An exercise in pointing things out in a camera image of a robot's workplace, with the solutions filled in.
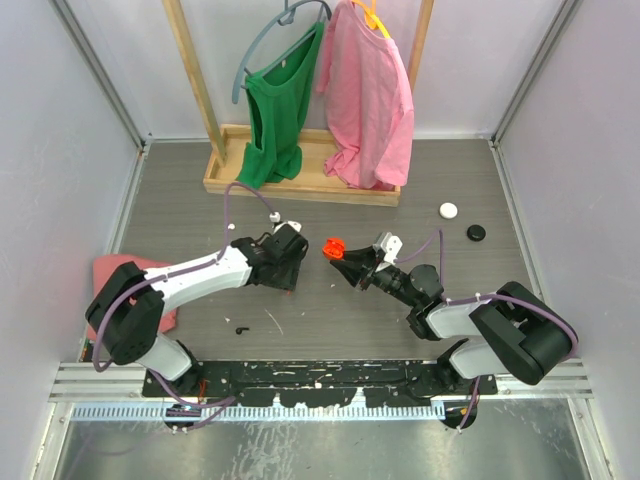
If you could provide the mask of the orange earbud case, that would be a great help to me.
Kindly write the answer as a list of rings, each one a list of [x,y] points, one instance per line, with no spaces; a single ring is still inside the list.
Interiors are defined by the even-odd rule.
[[[342,260],[345,251],[346,245],[344,241],[337,237],[328,238],[322,248],[322,253],[328,260]]]

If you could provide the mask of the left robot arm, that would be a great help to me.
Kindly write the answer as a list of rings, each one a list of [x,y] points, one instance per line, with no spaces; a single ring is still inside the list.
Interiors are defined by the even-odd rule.
[[[143,270],[126,262],[86,310],[96,333],[94,349],[105,347],[113,363],[138,363],[161,375],[176,395],[191,395],[200,384],[197,360],[159,332],[162,317],[223,290],[256,285],[292,291],[307,249],[301,225],[286,221],[257,240],[239,238],[220,252],[181,264]]]

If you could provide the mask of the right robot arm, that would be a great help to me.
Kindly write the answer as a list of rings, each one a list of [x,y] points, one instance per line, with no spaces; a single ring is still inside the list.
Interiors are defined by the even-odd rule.
[[[408,306],[406,320],[418,338],[459,339],[438,358],[438,379],[449,393],[462,393],[474,378],[490,374],[536,385],[577,350],[573,327],[518,282],[451,300],[435,266],[421,264],[406,273],[387,261],[380,245],[347,250],[332,239],[323,254],[352,287],[374,286]]]

